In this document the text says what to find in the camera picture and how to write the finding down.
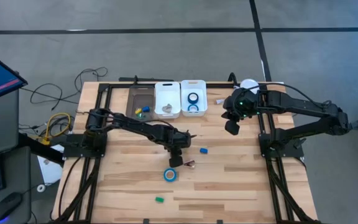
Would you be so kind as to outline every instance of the white container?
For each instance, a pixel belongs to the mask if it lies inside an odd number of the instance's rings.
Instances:
[[[181,86],[181,110],[185,116],[202,116],[208,109],[208,101],[206,99],[206,83],[203,80],[183,80]],[[188,110],[191,103],[188,101],[190,93],[198,95],[198,102],[195,103],[198,111]]]
[[[171,113],[162,110],[172,105]],[[178,118],[180,114],[180,85],[178,82],[158,82],[155,84],[155,114],[159,119]]]

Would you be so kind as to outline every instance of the wooden tabletop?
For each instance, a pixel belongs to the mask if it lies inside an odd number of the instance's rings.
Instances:
[[[269,85],[268,88],[285,91],[282,86]],[[78,111],[94,108],[97,89],[96,82],[84,84]],[[257,139],[260,133],[258,119],[255,116],[241,121],[239,134],[233,136],[224,130],[227,120],[221,118],[224,113],[222,104],[215,103],[232,91],[230,88],[209,88],[208,110],[204,116],[180,115],[169,121],[179,130],[189,129],[191,134],[197,134],[191,147],[183,150],[183,160],[195,160],[195,169],[177,167],[177,180],[171,183],[163,179],[170,158],[163,146],[124,130],[108,132],[92,223],[141,223],[144,218],[149,218],[151,223],[216,223],[216,220],[224,223],[273,223],[275,216],[269,178]],[[113,89],[110,110],[125,114],[128,92],[127,88]],[[76,115],[75,133],[84,132],[87,116]],[[291,114],[273,117],[277,128],[293,127]],[[208,154],[200,154],[201,147],[207,148]],[[53,218],[58,217],[60,192],[74,161],[68,159],[64,164]],[[69,177],[62,211],[78,191],[83,161],[77,163]],[[290,193],[306,214],[317,218],[305,168],[293,158],[283,158],[283,163]],[[286,218],[283,198],[281,193],[278,194],[282,217]],[[156,197],[163,197],[164,203],[157,203]],[[81,218],[85,217],[87,203],[86,195]]]

